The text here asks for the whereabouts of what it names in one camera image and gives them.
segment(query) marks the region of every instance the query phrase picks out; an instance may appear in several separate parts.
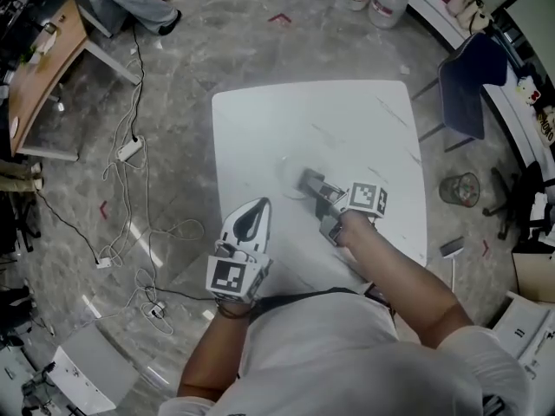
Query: gray pants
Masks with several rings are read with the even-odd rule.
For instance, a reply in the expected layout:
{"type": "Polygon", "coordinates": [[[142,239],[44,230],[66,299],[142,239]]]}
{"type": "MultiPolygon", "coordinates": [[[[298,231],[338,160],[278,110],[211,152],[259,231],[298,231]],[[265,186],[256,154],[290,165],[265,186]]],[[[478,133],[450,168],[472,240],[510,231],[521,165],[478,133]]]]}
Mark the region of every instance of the gray pants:
{"type": "Polygon", "coordinates": [[[89,1],[101,23],[112,34],[119,32],[129,13],[154,34],[177,18],[177,10],[162,0],[89,1]]]}
{"type": "Polygon", "coordinates": [[[34,190],[35,185],[27,166],[0,160],[0,191],[33,192],[34,190]]]}

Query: human hand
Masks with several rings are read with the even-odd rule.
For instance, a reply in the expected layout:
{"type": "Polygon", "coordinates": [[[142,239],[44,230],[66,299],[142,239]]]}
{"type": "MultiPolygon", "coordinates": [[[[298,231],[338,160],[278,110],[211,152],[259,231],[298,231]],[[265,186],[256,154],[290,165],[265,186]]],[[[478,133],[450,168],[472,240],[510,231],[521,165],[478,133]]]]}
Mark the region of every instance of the human hand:
{"type": "Polygon", "coordinates": [[[374,230],[368,218],[359,211],[348,210],[339,216],[339,220],[343,227],[337,236],[340,246],[351,248],[364,232],[374,230]]]}

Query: white shelf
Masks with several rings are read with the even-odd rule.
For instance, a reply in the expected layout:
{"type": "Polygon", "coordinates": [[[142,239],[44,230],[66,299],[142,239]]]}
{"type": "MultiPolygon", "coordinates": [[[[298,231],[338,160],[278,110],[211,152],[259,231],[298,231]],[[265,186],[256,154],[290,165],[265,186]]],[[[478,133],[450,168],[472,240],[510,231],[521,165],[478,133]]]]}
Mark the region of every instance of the white shelf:
{"type": "MultiPolygon", "coordinates": [[[[447,12],[441,0],[408,0],[408,4],[430,23],[453,47],[458,48],[469,37],[454,17],[447,12]]],[[[485,85],[499,113],[511,133],[525,165],[534,160],[539,162],[544,180],[555,178],[555,160],[551,150],[543,146],[536,132],[535,111],[516,94],[517,76],[511,65],[507,70],[507,81],[503,87],[485,85]]],[[[547,189],[549,199],[555,201],[555,189],[547,189]]]]}

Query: blue chair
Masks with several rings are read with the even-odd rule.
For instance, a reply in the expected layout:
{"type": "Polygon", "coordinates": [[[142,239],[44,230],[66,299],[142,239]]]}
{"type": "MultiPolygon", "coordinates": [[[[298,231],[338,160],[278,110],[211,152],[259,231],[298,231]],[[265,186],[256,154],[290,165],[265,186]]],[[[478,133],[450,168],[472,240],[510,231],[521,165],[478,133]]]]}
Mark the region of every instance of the blue chair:
{"type": "Polygon", "coordinates": [[[475,139],[484,139],[484,117],[480,98],[483,85],[503,86],[506,83],[505,50],[482,33],[473,34],[438,68],[438,78],[411,97],[414,101],[438,83],[441,92],[443,123],[422,135],[418,141],[449,127],[467,136],[445,149],[448,153],[475,139]]]}

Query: white shirt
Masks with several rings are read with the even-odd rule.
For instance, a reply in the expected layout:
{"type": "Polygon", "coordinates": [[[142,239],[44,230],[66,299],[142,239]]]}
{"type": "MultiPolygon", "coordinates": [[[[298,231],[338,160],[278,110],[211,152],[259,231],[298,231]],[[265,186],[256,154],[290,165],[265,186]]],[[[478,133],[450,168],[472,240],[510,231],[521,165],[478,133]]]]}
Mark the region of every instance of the white shirt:
{"type": "Polygon", "coordinates": [[[400,342],[387,309],[354,294],[259,317],[239,374],[217,403],[175,398],[159,416],[532,414],[526,373],[492,331],[461,328],[436,350],[400,342]],[[486,396],[505,409],[484,412],[486,396]]]}

